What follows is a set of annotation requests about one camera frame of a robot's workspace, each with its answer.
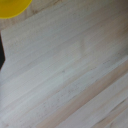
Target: light wood plank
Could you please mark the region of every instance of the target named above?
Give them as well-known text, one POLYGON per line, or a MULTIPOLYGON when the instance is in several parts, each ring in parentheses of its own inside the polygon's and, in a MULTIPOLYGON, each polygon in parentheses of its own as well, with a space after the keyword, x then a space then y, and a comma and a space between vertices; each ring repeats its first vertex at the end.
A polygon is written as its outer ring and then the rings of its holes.
POLYGON ((2 31, 0 126, 117 126, 127 110, 127 0, 54 2, 2 31))
POLYGON ((19 16, 11 19, 0 19, 0 31, 61 2, 61 0, 32 0, 30 6, 19 16))
POLYGON ((128 127, 128 108, 124 110, 111 124, 105 128, 127 128, 128 127))

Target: wooden floor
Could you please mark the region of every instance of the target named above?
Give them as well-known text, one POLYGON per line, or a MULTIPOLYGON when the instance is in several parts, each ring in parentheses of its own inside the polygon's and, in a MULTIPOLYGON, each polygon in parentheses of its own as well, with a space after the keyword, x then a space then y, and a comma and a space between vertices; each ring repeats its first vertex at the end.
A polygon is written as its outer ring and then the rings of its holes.
POLYGON ((128 1, 53 3, 1 31, 0 128, 128 128, 128 1))

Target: wood grain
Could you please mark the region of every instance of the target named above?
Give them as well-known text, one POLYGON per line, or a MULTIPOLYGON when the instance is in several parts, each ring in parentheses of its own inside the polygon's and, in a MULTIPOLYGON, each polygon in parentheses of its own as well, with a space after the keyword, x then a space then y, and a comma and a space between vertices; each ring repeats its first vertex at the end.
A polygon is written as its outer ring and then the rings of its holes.
POLYGON ((0 127, 127 128, 127 0, 40 2, 1 32, 0 127))
POLYGON ((32 0, 30 6, 19 16, 11 19, 0 19, 0 31, 20 23, 38 12, 50 8, 55 4, 59 4, 60 2, 62 2, 62 0, 32 0))

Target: yellow object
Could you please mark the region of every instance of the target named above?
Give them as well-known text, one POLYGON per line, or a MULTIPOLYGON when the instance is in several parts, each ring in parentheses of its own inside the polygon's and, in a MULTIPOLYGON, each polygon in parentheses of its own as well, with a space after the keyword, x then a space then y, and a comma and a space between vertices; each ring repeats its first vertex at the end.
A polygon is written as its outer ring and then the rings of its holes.
POLYGON ((0 0, 0 18, 12 18, 22 13, 32 0, 0 0))

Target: yellow ball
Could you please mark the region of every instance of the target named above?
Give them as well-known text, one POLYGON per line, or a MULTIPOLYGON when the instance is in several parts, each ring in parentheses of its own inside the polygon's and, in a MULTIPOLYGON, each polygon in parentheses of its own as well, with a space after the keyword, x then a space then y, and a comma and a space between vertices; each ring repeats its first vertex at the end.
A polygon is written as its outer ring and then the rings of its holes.
POLYGON ((0 18, 12 18, 22 13, 32 0, 0 0, 0 18))

